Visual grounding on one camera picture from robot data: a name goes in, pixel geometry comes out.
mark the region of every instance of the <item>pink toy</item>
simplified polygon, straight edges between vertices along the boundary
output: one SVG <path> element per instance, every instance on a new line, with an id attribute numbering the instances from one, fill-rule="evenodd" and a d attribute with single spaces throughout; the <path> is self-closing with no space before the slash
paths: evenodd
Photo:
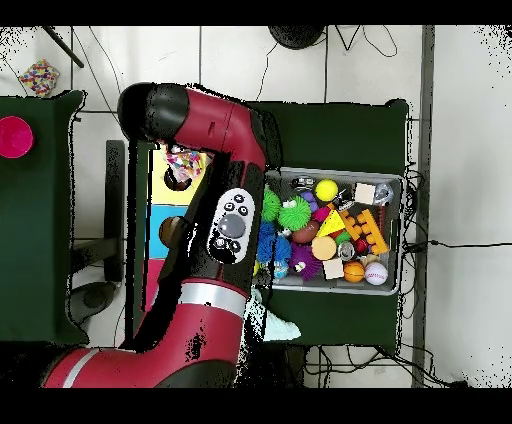
<path id="1" fill-rule="evenodd" d="M 17 159 L 26 154 L 34 143 L 30 126 L 17 116 L 0 119 L 0 156 Z"/>
<path id="2" fill-rule="evenodd" d="M 329 216 L 331 213 L 331 208 L 329 206 L 324 206 L 323 208 L 317 209 L 313 215 L 311 215 L 311 218 L 313 218 L 315 221 L 318 222 L 324 222 L 325 219 Z"/>

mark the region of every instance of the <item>green spiky ball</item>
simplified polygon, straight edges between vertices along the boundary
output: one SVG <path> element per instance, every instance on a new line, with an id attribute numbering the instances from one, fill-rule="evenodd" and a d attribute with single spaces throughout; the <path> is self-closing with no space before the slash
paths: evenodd
<path id="1" fill-rule="evenodd" d="M 261 218 L 263 221 L 274 221 L 279 214 L 281 202 L 279 197 L 272 190 L 265 188 L 263 193 L 263 209 L 261 210 Z"/>
<path id="2" fill-rule="evenodd" d="M 294 200 L 296 206 L 293 208 L 281 207 L 277 220 L 283 227 L 297 231 L 308 224 L 311 218 L 311 208 L 309 203 L 300 196 L 295 196 L 290 200 Z"/>

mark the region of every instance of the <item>toy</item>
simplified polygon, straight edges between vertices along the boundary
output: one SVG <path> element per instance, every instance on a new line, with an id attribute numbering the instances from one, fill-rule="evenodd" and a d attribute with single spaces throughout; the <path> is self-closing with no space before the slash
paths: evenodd
<path id="1" fill-rule="evenodd" d="M 283 228 L 282 230 L 277 232 L 278 236 L 283 236 L 284 238 L 288 238 L 292 235 L 292 232 L 289 228 Z"/>
<path id="2" fill-rule="evenodd" d="M 341 211 L 340 213 L 341 219 L 345 224 L 345 229 L 350 234 L 353 240 L 357 240 L 359 238 L 359 234 L 363 232 L 359 225 L 356 225 L 356 220 L 348 214 L 348 211 Z"/>
<path id="3" fill-rule="evenodd" d="M 351 261 L 347 262 L 343 267 L 345 273 L 345 280 L 349 283 L 359 283 L 364 277 L 364 268 L 360 262 Z"/>
<path id="4" fill-rule="evenodd" d="M 322 262 L 313 256 L 311 246 L 301 246 L 295 243 L 292 243 L 292 257 L 289 265 L 304 281 L 311 280 L 322 268 Z"/>
<path id="5" fill-rule="evenodd" d="M 274 262 L 274 278 L 284 278 L 288 274 L 288 262 Z"/>
<path id="6" fill-rule="evenodd" d="M 356 183 L 356 189 L 354 192 L 354 200 L 357 203 L 373 205 L 374 196 L 375 196 L 375 186 L 374 185 Z"/>
<path id="7" fill-rule="evenodd" d="M 291 231 L 304 228 L 311 218 L 309 203 L 302 197 L 295 196 L 290 201 L 284 202 L 279 211 L 278 222 Z"/>
<path id="8" fill-rule="evenodd" d="M 384 236 L 384 231 L 386 230 L 386 207 L 385 206 L 377 206 L 377 227 L 379 227 L 379 231 Z"/>
<path id="9" fill-rule="evenodd" d="M 369 253 L 368 255 L 366 256 L 362 256 L 359 261 L 363 264 L 363 266 L 366 268 L 369 264 L 373 263 L 373 262 L 378 262 L 379 261 L 379 257 L 377 255 L 372 255 L 371 253 Z"/>
<path id="10" fill-rule="evenodd" d="M 370 245 L 370 253 L 380 255 L 389 251 L 389 247 L 384 241 L 369 209 L 362 211 L 357 216 L 357 221 L 362 224 L 361 229 L 366 234 L 366 241 Z"/>
<path id="11" fill-rule="evenodd" d="M 333 180 L 322 180 L 315 188 L 316 197 L 324 202 L 330 202 L 337 193 L 338 185 Z"/>
<path id="12" fill-rule="evenodd" d="M 256 277 L 256 274 L 260 270 L 260 263 L 258 261 L 254 261 L 254 271 L 252 273 L 253 277 Z"/>
<path id="13" fill-rule="evenodd" d="M 275 232 L 276 232 L 276 228 L 274 226 L 274 223 L 272 223 L 270 221 L 263 221 L 263 220 L 261 221 L 258 237 L 262 238 L 264 236 L 274 234 Z"/>
<path id="14" fill-rule="evenodd" d="M 354 246 L 349 241 L 344 241 L 338 246 L 338 256 L 342 261 L 348 262 L 354 259 L 356 251 Z"/>
<path id="15" fill-rule="evenodd" d="M 328 261 L 323 261 L 322 264 L 326 280 L 343 277 L 343 262 L 341 258 L 329 259 Z"/>
<path id="16" fill-rule="evenodd" d="M 331 211 L 334 209 L 334 205 L 332 203 L 329 203 L 327 206 L 324 206 L 320 209 L 317 209 L 311 217 L 318 222 L 324 222 Z"/>
<path id="17" fill-rule="evenodd" d="M 375 187 L 373 204 L 375 206 L 386 206 L 393 200 L 393 189 L 389 184 L 381 183 Z"/>
<path id="18" fill-rule="evenodd" d="M 311 244 L 313 256 L 327 261 L 336 254 L 336 242 L 329 236 L 315 237 Z"/>
<path id="19" fill-rule="evenodd" d="M 311 190 L 315 185 L 315 180 L 307 175 L 301 175 L 297 178 L 294 178 L 290 183 L 291 188 L 297 191 L 301 190 Z"/>
<path id="20" fill-rule="evenodd" d="M 362 238 L 352 240 L 352 245 L 358 255 L 362 255 L 368 250 L 368 242 Z"/>
<path id="21" fill-rule="evenodd" d="M 295 243 L 309 243 L 316 237 L 320 224 L 312 219 L 304 228 L 292 233 L 292 240 Z"/>
<path id="22" fill-rule="evenodd" d="M 261 264 L 270 262 L 275 249 L 274 261 L 284 261 L 290 259 L 292 254 L 290 242 L 282 236 L 269 234 L 258 240 L 258 248 L 256 251 L 256 259 Z"/>
<path id="23" fill-rule="evenodd" d="M 25 155 L 34 144 L 32 129 L 17 116 L 0 119 L 0 156 L 17 159 Z"/>
<path id="24" fill-rule="evenodd" d="M 318 230 L 318 234 L 316 236 L 327 236 L 331 233 L 334 233 L 335 231 L 342 230 L 344 228 L 345 224 L 343 223 L 340 214 L 338 213 L 337 210 L 332 210 L 329 213 L 329 216 L 327 216 L 325 221 L 322 223 L 322 226 L 320 227 L 320 230 Z"/>
<path id="25" fill-rule="evenodd" d="M 336 246 L 339 246 L 344 241 L 349 241 L 351 239 L 349 232 L 345 229 L 342 230 L 340 234 L 336 236 L 334 241 L 336 242 Z"/>
<path id="26" fill-rule="evenodd" d="M 281 209 L 281 202 L 277 194 L 268 187 L 263 192 L 263 207 L 261 209 L 261 219 L 264 221 L 274 221 Z"/>
<path id="27" fill-rule="evenodd" d="M 34 63 L 18 79 L 37 97 L 45 97 L 53 90 L 60 73 L 46 59 Z"/>
<path id="28" fill-rule="evenodd" d="M 313 196 L 312 191 L 304 191 L 300 194 L 300 197 L 302 197 L 306 202 L 309 203 L 309 208 L 311 209 L 311 212 L 315 212 L 318 209 L 318 203 L 316 203 L 315 196 Z"/>
<path id="29" fill-rule="evenodd" d="M 372 262 L 366 267 L 364 278 L 374 286 L 384 284 L 388 279 L 388 270 L 380 262 Z"/>

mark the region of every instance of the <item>orange block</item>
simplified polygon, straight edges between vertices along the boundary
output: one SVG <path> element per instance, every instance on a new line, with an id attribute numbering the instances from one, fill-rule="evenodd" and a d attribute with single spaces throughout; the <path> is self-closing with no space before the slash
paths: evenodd
<path id="1" fill-rule="evenodd" d="M 345 229 L 350 234 L 350 237 L 357 240 L 359 238 L 359 234 L 362 233 L 361 227 L 356 225 L 356 220 L 348 214 L 347 210 L 341 211 L 339 214 L 345 224 Z"/>
<path id="2" fill-rule="evenodd" d="M 371 253 L 373 255 L 380 255 L 389 251 L 389 247 L 384 241 L 379 227 L 373 218 L 369 209 L 365 209 L 357 215 L 357 221 L 362 224 L 361 229 L 366 234 L 366 241 L 370 245 Z"/>

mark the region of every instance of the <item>red robot arm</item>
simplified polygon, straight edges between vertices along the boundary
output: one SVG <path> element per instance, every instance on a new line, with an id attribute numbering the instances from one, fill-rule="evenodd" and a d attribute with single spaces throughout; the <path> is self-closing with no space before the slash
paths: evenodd
<path id="1" fill-rule="evenodd" d="M 155 304 L 131 345 L 76 349 L 57 363 L 44 387 L 229 386 L 268 162 L 261 119 L 235 102 L 149 83 L 128 87 L 118 114 L 130 143 L 163 139 L 212 152 L 214 159 L 188 208 L 180 248 L 170 251 Z"/>

